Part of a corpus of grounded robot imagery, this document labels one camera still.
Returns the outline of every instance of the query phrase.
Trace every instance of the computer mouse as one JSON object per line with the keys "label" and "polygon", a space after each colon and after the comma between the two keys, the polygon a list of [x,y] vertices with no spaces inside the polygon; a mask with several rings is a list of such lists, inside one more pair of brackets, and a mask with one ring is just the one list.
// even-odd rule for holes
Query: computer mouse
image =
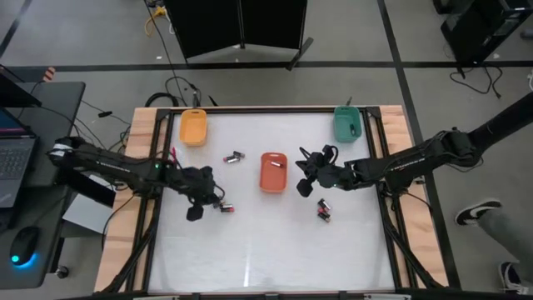
{"label": "computer mouse", "polygon": [[39,239],[39,228],[35,226],[21,229],[11,244],[9,259],[15,266],[23,265],[32,258]]}

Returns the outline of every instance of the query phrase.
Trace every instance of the blue light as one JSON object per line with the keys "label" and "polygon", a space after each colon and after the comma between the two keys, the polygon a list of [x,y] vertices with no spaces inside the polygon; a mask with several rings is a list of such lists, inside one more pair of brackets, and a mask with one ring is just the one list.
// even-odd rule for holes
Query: blue light
{"label": "blue light", "polygon": [[26,263],[24,263],[24,264],[22,264],[20,266],[14,266],[14,267],[17,268],[17,269],[27,269],[27,268],[31,267],[35,263],[36,260],[37,260],[37,254],[34,253],[32,255],[32,257],[30,257],[30,260],[28,260]]}

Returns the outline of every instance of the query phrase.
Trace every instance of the black equipment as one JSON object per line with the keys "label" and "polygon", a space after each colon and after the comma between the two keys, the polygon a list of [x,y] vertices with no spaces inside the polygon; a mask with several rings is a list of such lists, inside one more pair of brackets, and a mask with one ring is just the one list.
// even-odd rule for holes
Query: black equipment
{"label": "black equipment", "polygon": [[42,106],[32,94],[0,73],[0,106],[5,108],[31,108]]}
{"label": "black equipment", "polygon": [[156,197],[164,187],[185,194],[192,204],[187,212],[189,221],[202,218],[203,205],[221,201],[214,193],[217,185],[213,181],[211,167],[181,168],[176,162],[167,159],[126,157],[95,147],[81,137],[58,139],[47,155],[68,176],[83,176],[79,175],[79,170],[100,173],[111,178],[110,182],[119,180],[126,183],[133,194],[145,198]]}
{"label": "black equipment", "polygon": [[[344,167],[338,167],[335,165],[338,155],[336,147],[326,145],[322,152],[313,153],[300,148],[306,160],[298,161],[296,165],[303,170],[306,178],[296,188],[303,197],[308,197],[312,192],[311,184],[315,181],[324,188],[345,191],[377,184],[385,195],[398,196],[406,191],[415,178],[444,164],[473,168],[486,149],[532,122],[533,92],[471,132],[461,132],[457,128],[441,131],[423,143],[389,157],[358,159],[344,162]],[[386,216],[386,233],[398,245],[424,285],[428,288],[441,287],[405,245],[388,214]]]}
{"label": "black equipment", "polygon": [[459,63],[482,63],[533,12],[527,0],[457,3],[441,31]]}
{"label": "black equipment", "polygon": [[204,53],[246,44],[296,49],[291,70],[311,46],[303,42],[307,0],[166,0],[185,62]]}

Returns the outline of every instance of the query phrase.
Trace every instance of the black partition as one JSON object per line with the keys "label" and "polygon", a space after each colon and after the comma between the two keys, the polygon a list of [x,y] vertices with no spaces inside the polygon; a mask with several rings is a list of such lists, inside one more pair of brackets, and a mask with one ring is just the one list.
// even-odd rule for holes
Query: black partition
{"label": "black partition", "polygon": [[307,0],[242,0],[245,43],[299,49]]}
{"label": "black partition", "polygon": [[303,41],[307,0],[165,0],[185,62],[235,45],[298,50],[291,70],[312,44]]}
{"label": "black partition", "polygon": [[166,0],[183,56],[192,58],[241,42],[238,0]]}

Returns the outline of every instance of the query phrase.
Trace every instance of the wooden board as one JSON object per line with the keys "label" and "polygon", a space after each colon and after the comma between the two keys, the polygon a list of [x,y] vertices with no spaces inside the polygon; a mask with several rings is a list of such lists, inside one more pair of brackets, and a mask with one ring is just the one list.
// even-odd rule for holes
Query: wooden board
{"label": "wooden board", "polygon": [[[126,155],[143,158],[150,152],[152,133],[155,125],[155,108],[138,108],[132,121],[132,130],[128,140]],[[389,152],[396,153],[412,146],[411,135],[407,127],[406,118],[402,106],[381,106],[382,120],[384,123]],[[164,132],[160,132],[160,141]],[[410,193],[420,198],[426,199],[426,194],[422,185],[413,185]],[[117,195],[117,200],[113,209],[119,208],[131,197],[131,192],[124,191]],[[438,246],[433,222],[427,206],[405,195],[401,198],[401,206],[406,223],[406,230],[413,253],[421,261],[422,265],[429,271],[437,282],[447,285],[446,272],[442,262],[441,251]],[[98,270],[98,277],[95,284],[95,291],[104,289],[111,280],[118,274],[123,264],[126,262],[132,251],[133,236],[137,224],[140,202],[135,198],[118,212],[111,220],[108,229],[107,241],[103,249],[102,260]],[[147,222],[152,215],[152,205],[148,206]],[[407,286],[405,264],[401,254],[397,251],[398,262],[403,270],[401,275],[402,285]],[[140,259],[137,266],[136,281],[134,289],[142,287],[142,275],[144,273],[144,263],[146,255]]]}

